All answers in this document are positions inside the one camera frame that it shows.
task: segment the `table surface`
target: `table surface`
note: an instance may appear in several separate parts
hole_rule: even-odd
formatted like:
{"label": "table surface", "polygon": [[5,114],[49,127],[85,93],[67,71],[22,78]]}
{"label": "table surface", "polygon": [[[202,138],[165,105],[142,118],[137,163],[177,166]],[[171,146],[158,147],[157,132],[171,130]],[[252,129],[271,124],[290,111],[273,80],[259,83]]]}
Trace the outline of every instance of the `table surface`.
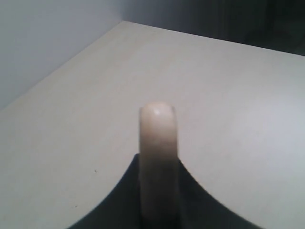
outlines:
{"label": "table surface", "polygon": [[176,107],[180,159],[266,229],[304,228],[305,57],[122,22],[0,111],[0,225],[63,229],[138,153],[139,108]]}

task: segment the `white table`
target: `white table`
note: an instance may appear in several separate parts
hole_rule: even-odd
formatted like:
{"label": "white table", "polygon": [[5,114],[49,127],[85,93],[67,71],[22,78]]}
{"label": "white table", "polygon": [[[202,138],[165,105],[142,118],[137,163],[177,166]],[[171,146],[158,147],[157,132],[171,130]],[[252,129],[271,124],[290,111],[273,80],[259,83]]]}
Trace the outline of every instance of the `white table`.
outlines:
{"label": "white table", "polygon": [[305,225],[305,57],[122,22],[0,111],[1,228],[63,229],[138,152],[138,112],[176,107],[180,159],[266,229]]}

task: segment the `tabletop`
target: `tabletop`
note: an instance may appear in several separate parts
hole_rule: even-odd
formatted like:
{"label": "tabletop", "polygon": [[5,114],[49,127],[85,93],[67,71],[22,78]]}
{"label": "tabletop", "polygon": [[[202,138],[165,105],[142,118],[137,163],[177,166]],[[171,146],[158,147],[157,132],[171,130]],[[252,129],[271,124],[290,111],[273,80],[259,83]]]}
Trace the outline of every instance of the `tabletop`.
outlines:
{"label": "tabletop", "polygon": [[0,111],[0,225],[64,229],[138,153],[139,108],[176,108],[179,157],[266,229],[304,228],[305,57],[122,22]]}

